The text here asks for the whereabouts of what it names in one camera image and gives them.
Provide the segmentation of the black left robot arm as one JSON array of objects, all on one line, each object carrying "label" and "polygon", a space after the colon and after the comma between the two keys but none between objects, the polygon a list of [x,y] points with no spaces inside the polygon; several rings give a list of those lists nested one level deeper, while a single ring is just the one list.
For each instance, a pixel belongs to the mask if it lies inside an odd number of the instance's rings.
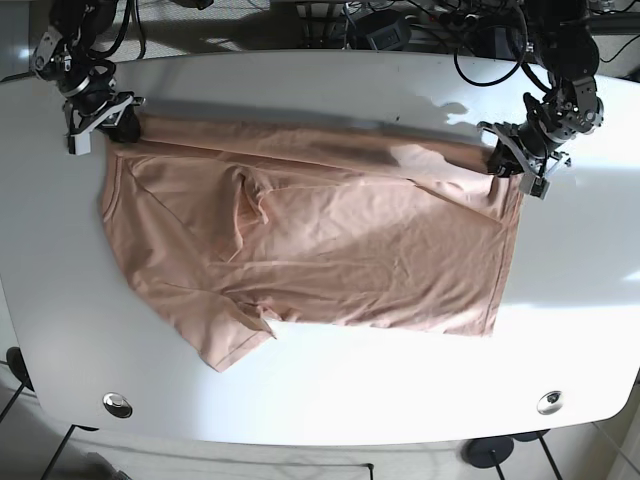
[{"label": "black left robot arm", "polygon": [[588,28],[586,9],[579,2],[559,8],[526,1],[512,9],[510,15],[482,22],[482,29],[505,27],[516,60],[513,68],[536,82],[525,61],[527,55],[533,55],[546,70],[550,84],[542,100],[524,94],[524,123],[481,122],[478,128],[498,139],[489,159],[489,174],[500,178],[521,175],[521,191],[544,198],[552,173],[570,162],[561,145],[602,123],[603,104],[595,83],[599,51]]}]

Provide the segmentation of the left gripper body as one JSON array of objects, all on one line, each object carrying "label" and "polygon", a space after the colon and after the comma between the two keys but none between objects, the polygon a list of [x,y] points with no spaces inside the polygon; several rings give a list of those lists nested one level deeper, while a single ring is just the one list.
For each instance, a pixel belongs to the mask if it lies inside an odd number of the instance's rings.
[{"label": "left gripper body", "polygon": [[521,125],[513,123],[479,122],[477,128],[482,132],[493,134],[497,141],[507,145],[522,165],[523,173],[544,176],[551,185],[550,178],[564,168],[570,168],[572,161],[565,152],[551,149],[551,142],[540,130],[525,122]]}]

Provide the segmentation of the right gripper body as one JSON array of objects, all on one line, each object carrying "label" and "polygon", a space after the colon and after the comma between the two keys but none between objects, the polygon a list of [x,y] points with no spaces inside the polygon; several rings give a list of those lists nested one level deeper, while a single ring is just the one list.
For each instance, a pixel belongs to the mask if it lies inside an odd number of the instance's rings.
[{"label": "right gripper body", "polygon": [[63,106],[67,134],[81,132],[91,134],[94,130],[102,132],[103,127],[116,126],[125,109],[135,111],[137,107],[143,106],[145,101],[144,97],[135,96],[132,92],[120,92],[113,95],[95,112],[83,114],[79,108],[67,100]]}]

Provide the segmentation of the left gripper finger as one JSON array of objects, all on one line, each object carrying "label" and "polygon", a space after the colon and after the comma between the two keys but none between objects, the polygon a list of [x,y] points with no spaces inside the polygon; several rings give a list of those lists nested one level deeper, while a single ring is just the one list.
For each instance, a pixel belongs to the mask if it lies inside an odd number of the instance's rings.
[{"label": "left gripper finger", "polygon": [[498,178],[509,178],[523,173],[522,165],[518,162],[512,150],[501,140],[487,160],[487,172]]}]

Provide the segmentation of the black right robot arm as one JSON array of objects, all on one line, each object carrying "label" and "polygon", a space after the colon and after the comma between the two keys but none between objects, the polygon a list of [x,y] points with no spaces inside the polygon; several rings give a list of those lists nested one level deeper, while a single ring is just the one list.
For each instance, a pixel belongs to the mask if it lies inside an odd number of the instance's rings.
[{"label": "black right robot arm", "polygon": [[111,57],[125,40],[129,23],[138,22],[136,3],[127,1],[113,44],[96,50],[94,43],[113,24],[116,1],[55,1],[49,25],[32,60],[32,71],[53,82],[64,97],[67,149],[72,155],[91,151],[91,133],[98,130],[122,144],[140,139],[136,108],[144,103],[131,91],[116,90],[116,64]]}]

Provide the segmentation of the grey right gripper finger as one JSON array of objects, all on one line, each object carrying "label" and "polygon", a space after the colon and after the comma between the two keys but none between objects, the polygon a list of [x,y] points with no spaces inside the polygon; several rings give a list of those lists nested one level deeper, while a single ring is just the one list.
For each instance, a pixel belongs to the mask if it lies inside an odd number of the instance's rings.
[{"label": "grey right gripper finger", "polygon": [[141,126],[133,109],[125,109],[116,126],[103,127],[102,132],[119,144],[137,143],[141,137]]}]

